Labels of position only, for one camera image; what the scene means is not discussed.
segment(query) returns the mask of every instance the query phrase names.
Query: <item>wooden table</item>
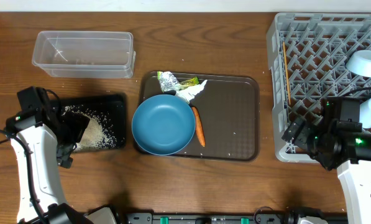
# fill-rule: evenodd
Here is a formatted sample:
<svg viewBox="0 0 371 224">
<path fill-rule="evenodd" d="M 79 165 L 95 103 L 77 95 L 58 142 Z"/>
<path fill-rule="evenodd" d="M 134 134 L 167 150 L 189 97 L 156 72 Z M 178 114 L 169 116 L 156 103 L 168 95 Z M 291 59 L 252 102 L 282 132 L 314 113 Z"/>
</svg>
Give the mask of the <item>wooden table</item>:
<svg viewBox="0 0 371 224">
<path fill-rule="evenodd" d="M 274 153 L 272 79 L 265 34 L 273 13 L 5 13 L 0 12 L 0 128 L 20 108 L 19 90 L 31 85 L 62 98 L 127 95 L 124 150 L 73 154 L 60 168 L 66 199 L 78 211 L 106 203 L 123 211 L 253 213 L 304 205 L 344 212 L 336 171 L 316 164 L 290 164 Z M 42 30 L 128 31 L 137 52 L 130 79 L 52 78 L 31 63 Z M 225 162 L 139 154 L 132 145 L 131 119 L 142 77 L 153 70 L 247 75 L 260 85 L 260 155 L 253 162 Z M 19 181 L 14 152 L 0 145 L 0 223 L 14 223 Z"/>
</svg>

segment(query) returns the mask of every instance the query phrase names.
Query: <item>blue bowl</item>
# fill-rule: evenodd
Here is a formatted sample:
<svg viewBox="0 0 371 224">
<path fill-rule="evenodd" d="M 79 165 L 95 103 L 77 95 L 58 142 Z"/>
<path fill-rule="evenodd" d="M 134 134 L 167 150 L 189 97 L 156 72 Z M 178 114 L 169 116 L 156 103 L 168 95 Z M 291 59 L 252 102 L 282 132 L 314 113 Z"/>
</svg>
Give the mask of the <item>blue bowl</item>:
<svg viewBox="0 0 371 224">
<path fill-rule="evenodd" d="M 191 141 L 195 116 L 179 97 L 157 95 L 137 108 L 131 129 L 141 149 L 166 156 L 182 150 Z"/>
</svg>

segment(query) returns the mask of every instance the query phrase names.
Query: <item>green tape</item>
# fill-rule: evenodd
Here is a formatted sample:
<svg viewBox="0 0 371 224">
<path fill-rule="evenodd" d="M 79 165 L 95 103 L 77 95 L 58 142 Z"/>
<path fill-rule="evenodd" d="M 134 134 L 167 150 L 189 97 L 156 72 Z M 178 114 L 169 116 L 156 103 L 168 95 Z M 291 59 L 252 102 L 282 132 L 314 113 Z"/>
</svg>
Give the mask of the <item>green tape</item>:
<svg viewBox="0 0 371 224">
<path fill-rule="evenodd" d="M 248 218 L 241 218 L 240 219 L 240 224 L 249 224 L 249 219 Z"/>
<path fill-rule="evenodd" d="M 168 217 L 161 217 L 160 224 L 168 224 Z"/>
</svg>

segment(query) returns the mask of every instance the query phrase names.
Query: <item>white bowl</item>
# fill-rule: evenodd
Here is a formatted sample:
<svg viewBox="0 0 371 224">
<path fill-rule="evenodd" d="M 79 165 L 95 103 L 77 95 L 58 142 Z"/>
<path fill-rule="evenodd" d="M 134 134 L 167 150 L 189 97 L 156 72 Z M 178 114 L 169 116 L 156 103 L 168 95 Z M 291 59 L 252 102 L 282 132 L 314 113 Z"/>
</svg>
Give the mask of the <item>white bowl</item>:
<svg viewBox="0 0 371 224">
<path fill-rule="evenodd" d="M 355 52 L 349 59 L 346 67 L 350 72 L 364 77 L 371 77 L 371 50 Z"/>
</svg>

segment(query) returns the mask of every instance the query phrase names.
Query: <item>tray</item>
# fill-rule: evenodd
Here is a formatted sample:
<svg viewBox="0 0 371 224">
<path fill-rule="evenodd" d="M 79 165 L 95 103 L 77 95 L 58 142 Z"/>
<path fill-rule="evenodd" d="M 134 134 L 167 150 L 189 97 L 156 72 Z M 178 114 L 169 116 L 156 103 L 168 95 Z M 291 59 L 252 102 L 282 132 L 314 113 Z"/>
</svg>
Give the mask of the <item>tray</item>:
<svg viewBox="0 0 371 224">
<path fill-rule="evenodd" d="M 286 87 L 282 44 L 286 45 L 290 90 Z M 268 67 L 273 84 L 273 139 L 275 155 L 283 162 L 316 162 L 296 146 L 282 140 L 297 117 L 319 123 L 322 99 L 371 87 L 371 78 L 346 69 L 357 50 L 371 50 L 371 14 L 283 12 L 267 32 Z M 291 103 L 287 99 L 290 91 Z M 360 91 L 353 97 L 366 97 Z"/>
<path fill-rule="evenodd" d="M 172 156 L 230 161 L 251 161 L 259 153 L 259 85 L 248 77 L 173 73 L 178 81 L 198 77 L 208 80 L 191 105 L 201 117 L 206 147 L 196 135 L 180 152 Z M 157 72 L 142 80 L 141 104 L 162 94 Z"/>
<path fill-rule="evenodd" d="M 122 95 L 91 96 L 61 100 L 62 113 L 84 113 L 99 120 L 103 133 L 108 137 L 98 147 L 79 148 L 73 152 L 95 152 L 117 149 L 126 144 L 126 104 Z"/>
</svg>

